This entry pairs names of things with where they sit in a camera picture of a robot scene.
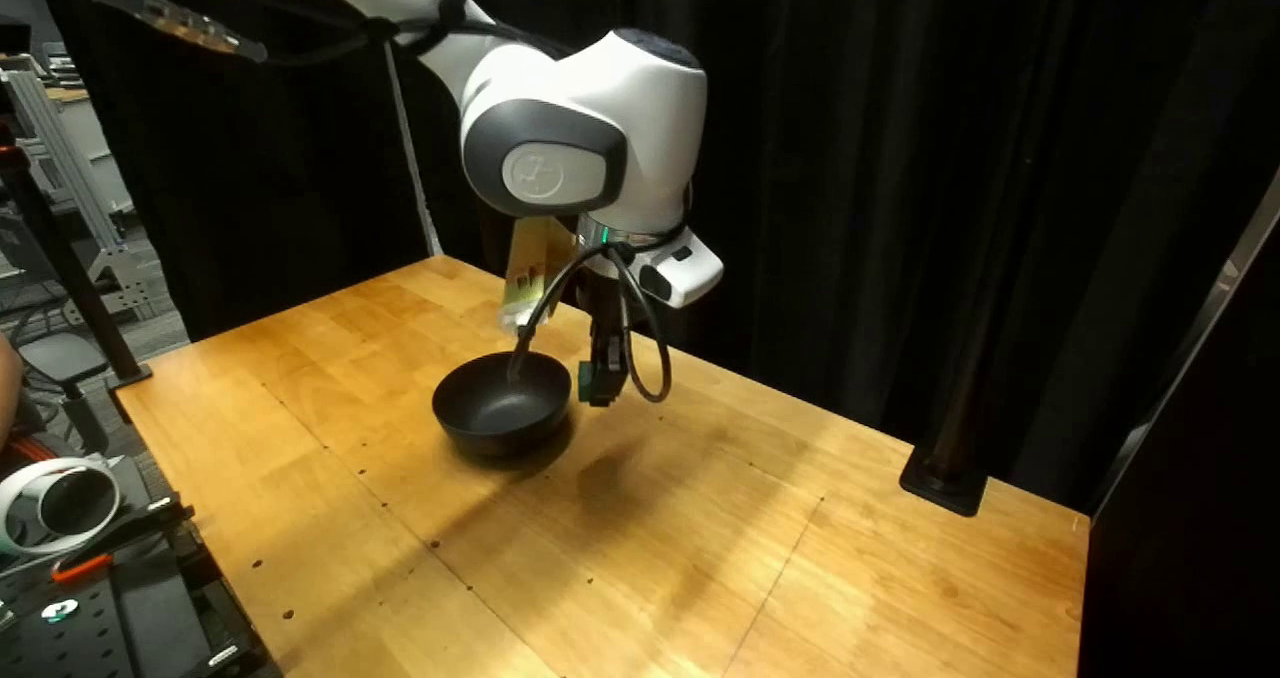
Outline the black pole with base plate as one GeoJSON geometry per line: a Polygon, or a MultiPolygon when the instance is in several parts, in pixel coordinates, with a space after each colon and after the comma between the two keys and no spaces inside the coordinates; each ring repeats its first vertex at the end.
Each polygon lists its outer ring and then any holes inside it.
{"type": "Polygon", "coordinates": [[[29,171],[27,155],[15,145],[0,145],[0,183],[17,203],[23,223],[97,342],[115,376],[114,388],[134,385],[151,377],[151,368],[136,359],[110,317],[95,283],[88,278],[76,251],[61,235],[52,209],[38,191],[29,171]]]}
{"type": "Polygon", "coordinates": [[[987,476],[977,464],[977,446],[970,436],[970,417],[992,331],[996,303],[1004,281],[1012,207],[1010,183],[1018,169],[1010,154],[992,182],[992,207],[984,223],[982,255],[968,290],[963,342],[950,365],[950,385],[943,411],[927,444],[918,444],[899,477],[904,491],[951,513],[972,518],[984,498],[987,476]]]}

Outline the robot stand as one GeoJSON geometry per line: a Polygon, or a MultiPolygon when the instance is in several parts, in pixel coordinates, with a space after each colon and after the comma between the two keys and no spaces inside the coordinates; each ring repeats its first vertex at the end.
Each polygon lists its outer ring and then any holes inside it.
{"type": "Polygon", "coordinates": [[[168,494],[128,508],[67,558],[0,572],[0,678],[252,678],[270,666],[209,550],[175,545],[192,516],[168,494]],[[114,563],[95,579],[52,583],[55,563],[105,553],[114,563]],[[46,624],[42,608],[67,599],[78,613],[46,624]]]}

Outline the black bowl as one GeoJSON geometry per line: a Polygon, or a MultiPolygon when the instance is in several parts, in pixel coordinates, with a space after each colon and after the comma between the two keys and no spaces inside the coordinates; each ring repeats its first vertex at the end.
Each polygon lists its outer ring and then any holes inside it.
{"type": "Polygon", "coordinates": [[[573,388],[570,372],[543,353],[513,351],[477,356],[453,368],[433,391],[431,412],[456,449],[485,459],[532,453],[566,423],[573,388]]]}

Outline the aluminium frame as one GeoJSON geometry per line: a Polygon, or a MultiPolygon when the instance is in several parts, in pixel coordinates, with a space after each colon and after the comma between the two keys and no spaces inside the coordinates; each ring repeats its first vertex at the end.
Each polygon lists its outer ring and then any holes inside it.
{"type": "Polygon", "coordinates": [[[108,310],[154,319],[159,272],[122,226],[133,201],[87,91],[44,84],[31,55],[0,58],[0,87],[20,127],[17,142],[51,209],[76,209],[96,242],[87,267],[91,278],[115,283],[104,296],[108,310]]]}

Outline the person's forearm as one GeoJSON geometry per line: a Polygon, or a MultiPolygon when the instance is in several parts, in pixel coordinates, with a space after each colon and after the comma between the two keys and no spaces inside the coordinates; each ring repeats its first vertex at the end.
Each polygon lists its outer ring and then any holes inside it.
{"type": "Polygon", "coordinates": [[[18,351],[0,333],[0,453],[10,441],[20,409],[24,365],[18,351]]]}

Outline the black stool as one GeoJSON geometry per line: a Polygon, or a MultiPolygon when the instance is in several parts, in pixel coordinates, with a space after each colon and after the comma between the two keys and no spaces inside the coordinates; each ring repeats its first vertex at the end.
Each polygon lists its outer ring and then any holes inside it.
{"type": "Polygon", "coordinates": [[[78,432],[86,454],[105,454],[109,436],[90,400],[81,390],[82,382],[101,377],[109,368],[97,347],[77,333],[50,333],[18,347],[29,368],[56,385],[61,394],[60,409],[74,432],[78,432]]]}

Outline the dark flat bar brown edge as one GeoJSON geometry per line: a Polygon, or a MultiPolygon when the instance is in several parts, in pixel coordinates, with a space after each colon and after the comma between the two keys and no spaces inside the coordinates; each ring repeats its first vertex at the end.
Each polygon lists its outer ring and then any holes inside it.
{"type": "Polygon", "coordinates": [[[172,37],[201,46],[210,52],[237,55],[255,63],[268,60],[268,49],[260,41],[237,35],[224,23],[170,0],[92,0],[115,12],[128,14],[172,37]]]}

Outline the black curtain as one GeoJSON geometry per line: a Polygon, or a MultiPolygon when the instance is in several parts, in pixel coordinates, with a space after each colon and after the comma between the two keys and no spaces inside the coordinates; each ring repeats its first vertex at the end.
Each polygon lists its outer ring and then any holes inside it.
{"type": "MultiPolygon", "coordinates": [[[[92,0],[45,0],[193,340],[439,253],[499,272],[458,118],[385,52],[256,67],[92,0]]],[[[343,0],[174,0],[283,52],[343,0]]],[[[709,78],[691,226],[724,278],[673,345],[927,444],[1016,160],[970,417],[995,478],[1088,510],[1280,168],[1280,0],[475,0],[585,49],[686,46],[709,78]]]]}

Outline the dark panel with silver edge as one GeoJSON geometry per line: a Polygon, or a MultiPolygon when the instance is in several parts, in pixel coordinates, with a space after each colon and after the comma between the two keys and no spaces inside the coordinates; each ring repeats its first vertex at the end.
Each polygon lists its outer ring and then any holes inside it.
{"type": "Polygon", "coordinates": [[[1091,528],[1078,678],[1280,678],[1280,169],[1091,528]]]}

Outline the white headset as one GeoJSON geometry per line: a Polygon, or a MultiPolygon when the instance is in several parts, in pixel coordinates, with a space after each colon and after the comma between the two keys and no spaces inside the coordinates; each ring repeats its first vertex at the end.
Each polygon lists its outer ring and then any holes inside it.
{"type": "Polygon", "coordinates": [[[122,504],[109,461],[77,455],[36,461],[0,481],[0,555],[45,558],[79,549],[105,531],[122,504]],[[23,500],[32,501],[36,522],[52,540],[24,545],[12,535],[8,519],[23,500]]]}

